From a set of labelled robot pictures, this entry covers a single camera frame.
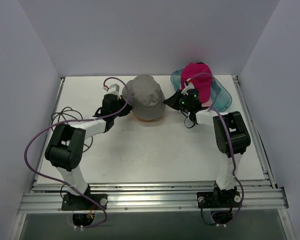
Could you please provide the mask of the grey bucket hat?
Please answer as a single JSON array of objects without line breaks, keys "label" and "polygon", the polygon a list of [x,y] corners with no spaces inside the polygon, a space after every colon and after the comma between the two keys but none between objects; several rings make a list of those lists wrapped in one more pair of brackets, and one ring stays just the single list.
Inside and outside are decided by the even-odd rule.
[{"label": "grey bucket hat", "polygon": [[159,118],[166,111],[165,95],[151,75],[138,75],[128,81],[122,90],[122,97],[132,106],[132,113],[145,120]]}]

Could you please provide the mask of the magenta baseball cap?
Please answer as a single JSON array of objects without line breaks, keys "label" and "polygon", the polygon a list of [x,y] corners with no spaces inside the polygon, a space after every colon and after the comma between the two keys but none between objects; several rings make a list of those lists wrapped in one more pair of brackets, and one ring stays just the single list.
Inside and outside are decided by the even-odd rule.
[{"label": "magenta baseball cap", "polygon": [[199,92],[199,100],[202,104],[209,101],[211,97],[212,72],[205,63],[189,63],[181,72],[180,89],[185,88],[185,81],[190,79],[190,83]]}]

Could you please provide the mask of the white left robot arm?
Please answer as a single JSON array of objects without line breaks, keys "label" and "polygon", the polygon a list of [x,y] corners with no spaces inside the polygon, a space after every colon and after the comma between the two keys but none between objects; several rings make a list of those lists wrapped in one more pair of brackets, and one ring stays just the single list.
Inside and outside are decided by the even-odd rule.
[{"label": "white left robot arm", "polygon": [[86,139],[108,132],[117,117],[128,115],[132,109],[123,96],[108,93],[91,118],[54,128],[44,157],[61,174],[64,184],[68,185],[67,194],[73,197],[72,202],[78,209],[85,210],[91,203],[90,186],[80,169]]}]

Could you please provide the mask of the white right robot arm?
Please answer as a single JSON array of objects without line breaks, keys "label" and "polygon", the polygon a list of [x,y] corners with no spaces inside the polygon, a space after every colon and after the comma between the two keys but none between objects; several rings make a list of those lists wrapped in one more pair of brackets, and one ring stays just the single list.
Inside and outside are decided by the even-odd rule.
[{"label": "white right robot arm", "polygon": [[243,154],[251,144],[251,137],[240,112],[219,112],[213,106],[202,106],[199,91],[195,88],[177,90],[163,103],[186,114],[194,125],[211,126],[214,129],[218,150],[223,160],[215,180],[213,203],[224,206],[230,201],[230,194],[237,192],[237,172]]}]

